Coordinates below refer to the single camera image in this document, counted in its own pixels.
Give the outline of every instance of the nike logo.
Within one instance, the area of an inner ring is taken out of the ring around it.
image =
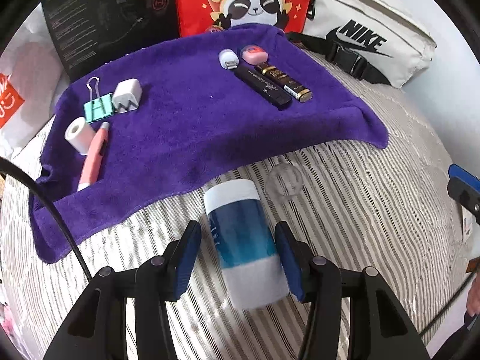
[[[350,43],[346,42],[345,40],[339,39],[337,32],[351,38],[357,43],[363,44],[363,46],[360,44]],[[363,50],[369,53],[375,53],[381,56],[387,56],[391,58],[391,56],[377,50],[377,48],[383,45],[387,41],[387,39],[382,38],[379,34],[374,33],[372,30],[369,30],[367,27],[363,26],[362,24],[356,23],[356,21],[353,20],[350,20],[342,28],[334,28],[332,31],[327,33],[327,36],[325,38],[330,41],[338,42],[341,45],[352,50]]]

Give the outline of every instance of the black cable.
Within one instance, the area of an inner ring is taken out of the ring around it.
[[[83,256],[80,253],[80,250],[78,249],[77,244],[75,243],[74,237],[71,235],[70,230],[68,229],[65,221],[63,220],[62,216],[58,212],[55,205],[51,202],[51,200],[48,197],[46,197],[46,195],[43,193],[39,185],[35,183],[35,181],[18,166],[12,164],[10,161],[1,157],[0,157],[0,172],[6,175],[9,175],[14,179],[16,179],[17,181],[21,182],[30,190],[30,192],[32,192],[34,195],[38,197],[40,202],[42,202],[45,208],[53,216],[53,219],[55,220],[55,222],[57,222],[58,227],[60,227],[61,232],[67,239],[71,249],[75,254],[75,257],[80,263],[80,266],[82,267],[83,273],[87,277],[87,280],[88,281],[92,280],[92,275],[90,274],[87,264],[85,263],[85,260],[83,259]]]
[[[111,42],[101,43],[101,44],[98,46],[98,49],[103,49],[104,47],[107,47],[107,46],[110,46],[110,45],[115,44],[115,43],[117,43],[117,42],[120,42],[120,40],[124,39],[124,38],[131,32],[131,30],[133,30],[133,29],[135,28],[135,26],[136,26],[138,23],[140,23],[142,20],[143,20],[143,17],[138,18],[138,19],[135,21],[135,23],[133,23],[133,24],[131,25],[131,27],[129,28],[129,30],[128,30],[126,33],[124,33],[121,37],[119,37],[119,38],[117,38],[117,39],[115,39],[115,40],[112,40]]]
[[[443,306],[443,308],[438,312],[438,314],[435,315],[433,320],[431,320],[430,323],[420,332],[420,337],[423,337],[431,329],[431,327],[435,325],[438,320],[446,313],[446,311],[450,308],[453,302],[457,300],[465,287],[468,286],[473,280],[475,274],[477,273],[478,266],[479,264],[477,263],[476,269],[474,269],[474,271],[469,275],[469,277],[465,279],[460,288],[453,294],[452,298],[450,298],[450,300],[447,302],[447,304],[445,304],[445,306]]]

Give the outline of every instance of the screw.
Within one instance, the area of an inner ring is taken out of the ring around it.
[[[313,263],[316,266],[324,266],[327,263],[327,259],[323,256],[315,256],[313,258]]]
[[[153,266],[160,266],[164,262],[165,262],[165,257],[163,256],[155,256],[155,257],[152,257],[152,259],[150,260],[150,264],[152,264]]]
[[[372,278],[374,278],[376,275],[378,275],[378,271],[376,268],[372,267],[372,266],[369,266],[365,269],[365,273],[368,275],[368,276],[371,276]]]
[[[102,276],[103,278],[105,278],[106,276],[108,276],[109,274],[112,273],[112,268],[110,268],[109,266],[104,266],[103,268],[101,268],[98,272],[98,274],[100,276]]]

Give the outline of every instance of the binder clip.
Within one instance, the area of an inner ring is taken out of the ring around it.
[[[93,91],[92,87],[90,86],[90,82],[92,80],[97,80],[95,83],[95,94],[97,97],[95,99],[93,98]],[[103,119],[113,114],[111,93],[100,96],[100,93],[98,93],[99,82],[100,79],[98,77],[91,77],[87,81],[87,88],[90,92],[90,101],[83,105],[83,110],[85,111],[85,119],[88,123],[92,123],[96,120]]]
[[[480,225],[480,180],[454,163],[448,176],[448,196],[470,211]]]

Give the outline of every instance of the small white paper roll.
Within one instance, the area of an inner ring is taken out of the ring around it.
[[[95,137],[95,131],[83,116],[76,118],[70,123],[65,132],[65,139],[70,142],[81,155],[87,155],[93,137]]]

